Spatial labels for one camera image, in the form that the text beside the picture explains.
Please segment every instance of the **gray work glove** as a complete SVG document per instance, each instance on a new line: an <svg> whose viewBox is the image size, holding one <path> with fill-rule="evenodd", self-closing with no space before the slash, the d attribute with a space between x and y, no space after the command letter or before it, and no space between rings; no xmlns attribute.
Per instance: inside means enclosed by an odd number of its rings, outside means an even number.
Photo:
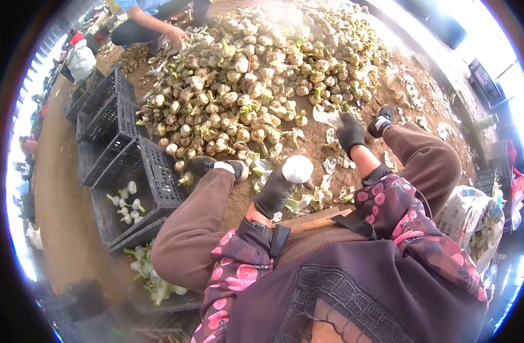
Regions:
<svg viewBox="0 0 524 343"><path fill-rule="evenodd" d="M351 160L350 149L352 147L356 145L367 146L365 143L365 130L359 120L351 113L342 112L340 113L340 118L344 126L336 130L336 134L342 149L344 149Z"/></svg>
<svg viewBox="0 0 524 343"><path fill-rule="evenodd" d="M282 168L285 160L281 165L272 171L267 179L264 188L254 196L254 208L256 208L266 218L272 220L275 213L279 212L285 206L289 195L296 188L296 184L289 182L283 176ZM313 182L308 180L304 187L313 190Z"/></svg>

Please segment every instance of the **knee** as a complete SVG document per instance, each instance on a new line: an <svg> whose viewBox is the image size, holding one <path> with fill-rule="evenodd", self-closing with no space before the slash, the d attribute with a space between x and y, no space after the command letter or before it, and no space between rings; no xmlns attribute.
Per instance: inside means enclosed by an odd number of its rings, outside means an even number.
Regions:
<svg viewBox="0 0 524 343"><path fill-rule="evenodd" d="M112 32L112 43L118 46L129 44L126 32L120 28L121 26L117 26Z"/></svg>
<svg viewBox="0 0 524 343"><path fill-rule="evenodd" d="M447 143L444 143L440 150L436 162L443 165L443 175L451 182L458 181L462 175L462 161L456 150Z"/></svg>
<svg viewBox="0 0 524 343"><path fill-rule="evenodd" d="M157 275L168 283L176 283L176 272L180 271L175 267L174 261L179 261L180 257L176 256L176 246L172 240L167 242L157 242L153 244L151 261L153 269Z"/></svg>

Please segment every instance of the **red bag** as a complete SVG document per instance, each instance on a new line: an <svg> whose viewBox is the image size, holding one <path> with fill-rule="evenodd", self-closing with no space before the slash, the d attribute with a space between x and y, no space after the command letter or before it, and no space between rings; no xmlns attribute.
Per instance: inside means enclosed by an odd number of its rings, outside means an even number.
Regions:
<svg viewBox="0 0 524 343"><path fill-rule="evenodd" d="M521 195L523 196L521 199L524 199L524 175L521 174L516 168L513 168L513 172L514 174L517 174L519 176L517 178L514 178L512 182L513 199L519 197L519 195L517 194L518 192L521 192Z"/></svg>

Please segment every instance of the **shoe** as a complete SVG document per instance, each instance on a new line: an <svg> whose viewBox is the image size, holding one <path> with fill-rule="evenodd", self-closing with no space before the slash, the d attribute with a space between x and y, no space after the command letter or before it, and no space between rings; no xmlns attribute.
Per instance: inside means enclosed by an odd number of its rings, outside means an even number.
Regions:
<svg viewBox="0 0 524 343"><path fill-rule="evenodd" d="M384 105L378 109L378 115L365 127L365 138L368 141L377 141L382 138L384 128L394 120L394 109L389 105Z"/></svg>
<svg viewBox="0 0 524 343"><path fill-rule="evenodd" d="M163 35L161 35L160 37L154 38L152 40L152 45L149 47L148 57L150 58L150 57L154 57L155 55L157 55L157 52L161 50L162 44L163 44Z"/></svg>
<svg viewBox="0 0 524 343"><path fill-rule="evenodd" d="M217 161L210 156L195 156L188 161L188 169L197 177L203 177L214 169ZM244 161L218 161L228 163L235 172L235 182L245 181L249 176L249 167Z"/></svg>

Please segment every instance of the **black belt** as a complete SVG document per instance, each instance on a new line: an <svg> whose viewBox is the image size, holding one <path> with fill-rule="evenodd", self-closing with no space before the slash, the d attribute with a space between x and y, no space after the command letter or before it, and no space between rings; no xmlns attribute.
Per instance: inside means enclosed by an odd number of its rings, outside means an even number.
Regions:
<svg viewBox="0 0 524 343"><path fill-rule="evenodd" d="M368 240L376 240L375 229L364 220L360 221L354 216L345 217L343 215L334 216L331 219L353 233L367 237Z"/></svg>

